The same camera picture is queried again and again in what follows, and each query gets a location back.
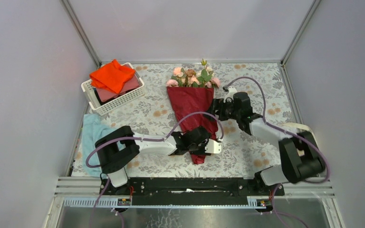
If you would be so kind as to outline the pink fake flower bunch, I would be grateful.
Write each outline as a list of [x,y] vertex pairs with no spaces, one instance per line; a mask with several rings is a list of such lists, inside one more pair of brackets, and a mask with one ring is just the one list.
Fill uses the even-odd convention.
[[207,76],[205,79],[204,87],[206,88],[220,88],[221,82],[214,76]]

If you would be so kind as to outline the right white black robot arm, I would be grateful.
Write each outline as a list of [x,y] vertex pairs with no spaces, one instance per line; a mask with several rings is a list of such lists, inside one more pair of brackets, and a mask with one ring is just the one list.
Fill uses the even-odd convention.
[[213,99],[207,112],[216,115],[219,121],[235,120],[242,131],[278,149],[280,165],[255,174],[253,188],[258,195],[267,195],[272,185],[295,184],[326,170],[311,132],[292,133],[266,122],[264,116],[253,112],[250,98],[244,92]]

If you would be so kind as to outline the dried brown fake flower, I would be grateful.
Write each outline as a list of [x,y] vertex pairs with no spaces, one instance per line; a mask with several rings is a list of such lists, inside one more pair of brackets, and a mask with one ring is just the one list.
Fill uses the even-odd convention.
[[186,70],[184,75],[185,79],[183,82],[185,87],[198,87],[200,83],[196,77],[196,72],[193,69]]

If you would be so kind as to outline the peach fake flower stem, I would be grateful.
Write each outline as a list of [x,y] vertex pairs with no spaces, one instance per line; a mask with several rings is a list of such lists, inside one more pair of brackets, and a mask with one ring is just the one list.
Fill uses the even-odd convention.
[[183,87],[185,85],[186,73],[183,67],[176,67],[173,70],[173,75],[171,77],[172,80],[177,81],[179,87]]

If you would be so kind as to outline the dark red wrapping paper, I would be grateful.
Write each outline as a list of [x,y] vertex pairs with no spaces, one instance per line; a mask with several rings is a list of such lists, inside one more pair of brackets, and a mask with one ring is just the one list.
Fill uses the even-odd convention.
[[202,126],[211,134],[211,139],[215,140],[218,124],[212,117],[204,114],[188,116],[194,112],[208,111],[213,101],[214,89],[168,86],[166,90],[181,130],[186,132]]

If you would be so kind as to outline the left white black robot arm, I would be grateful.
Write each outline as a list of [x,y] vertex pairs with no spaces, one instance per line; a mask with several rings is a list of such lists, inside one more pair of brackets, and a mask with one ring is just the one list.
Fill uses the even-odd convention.
[[139,154],[208,156],[220,152],[222,143],[213,140],[202,126],[185,132],[174,131],[166,136],[138,134],[130,126],[123,126],[96,141],[93,151],[98,156],[101,172],[107,175],[110,189],[116,195],[128,191],[125,167]]

